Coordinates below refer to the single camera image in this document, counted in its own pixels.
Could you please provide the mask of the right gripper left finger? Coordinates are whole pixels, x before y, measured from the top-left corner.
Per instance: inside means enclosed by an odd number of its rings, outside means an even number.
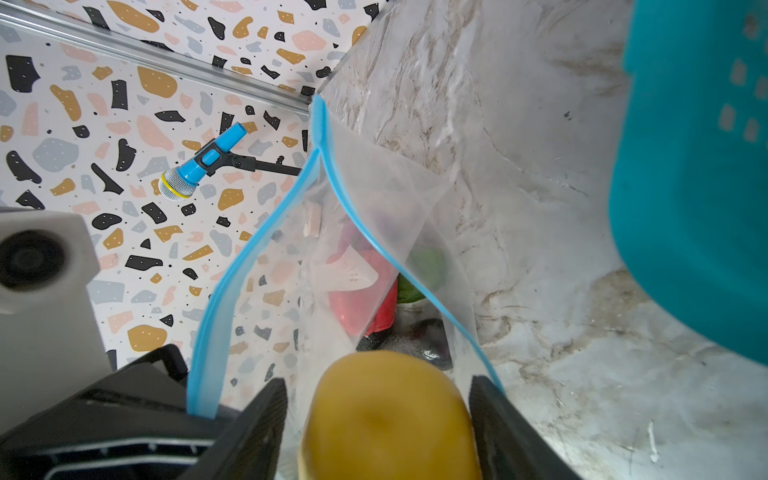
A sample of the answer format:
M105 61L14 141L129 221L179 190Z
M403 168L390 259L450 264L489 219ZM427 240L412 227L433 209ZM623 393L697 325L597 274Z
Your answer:
M271 379L183 479L273 479L288 409L286 383Z

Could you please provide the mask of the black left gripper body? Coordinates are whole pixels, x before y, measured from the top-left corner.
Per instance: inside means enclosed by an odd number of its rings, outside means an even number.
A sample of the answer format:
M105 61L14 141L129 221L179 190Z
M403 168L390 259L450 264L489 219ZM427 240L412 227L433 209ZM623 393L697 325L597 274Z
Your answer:
M1 437L4 479L178 479L238 411L186 411L188 368L154 349Z

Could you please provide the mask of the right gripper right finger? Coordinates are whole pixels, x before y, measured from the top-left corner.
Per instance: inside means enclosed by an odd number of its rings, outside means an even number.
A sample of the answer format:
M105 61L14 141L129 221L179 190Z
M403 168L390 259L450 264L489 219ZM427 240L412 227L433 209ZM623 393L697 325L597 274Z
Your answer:
M469 411L485 479L580 479L489 378L472 378Z

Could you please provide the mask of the dark avocado toy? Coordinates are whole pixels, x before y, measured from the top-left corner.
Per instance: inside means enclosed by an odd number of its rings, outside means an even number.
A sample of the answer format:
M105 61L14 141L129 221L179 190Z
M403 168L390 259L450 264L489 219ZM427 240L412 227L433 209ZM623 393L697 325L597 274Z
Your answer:
M453 368L443 321L429 318L405 327L391 326L386 330L363 336L358 352L384 350L402 353L428 362L441 371Z

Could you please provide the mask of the red strawberry toy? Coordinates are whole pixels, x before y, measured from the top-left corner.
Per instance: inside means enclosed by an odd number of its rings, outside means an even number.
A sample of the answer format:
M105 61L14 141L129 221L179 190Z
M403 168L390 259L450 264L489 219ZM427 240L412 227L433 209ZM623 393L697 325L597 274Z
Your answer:
M347 335L358 338L393 326L397 272L358 231L344 222L337 251L326 260L329 306Z

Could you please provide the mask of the clear zip top bag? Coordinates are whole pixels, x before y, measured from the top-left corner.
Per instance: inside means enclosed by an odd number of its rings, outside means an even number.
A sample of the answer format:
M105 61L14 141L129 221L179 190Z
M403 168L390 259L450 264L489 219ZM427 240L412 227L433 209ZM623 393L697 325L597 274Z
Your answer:
M433 307L447 350L429 360L467 395L497 373L477 338L472 295L455 244L451 182L371 143L316 97L310 153L275 211L235 256L209 298L194 343L189 413L237 409L283 380L287 412L277 475L301 476L300 440L321 376L356 351L395 283Z

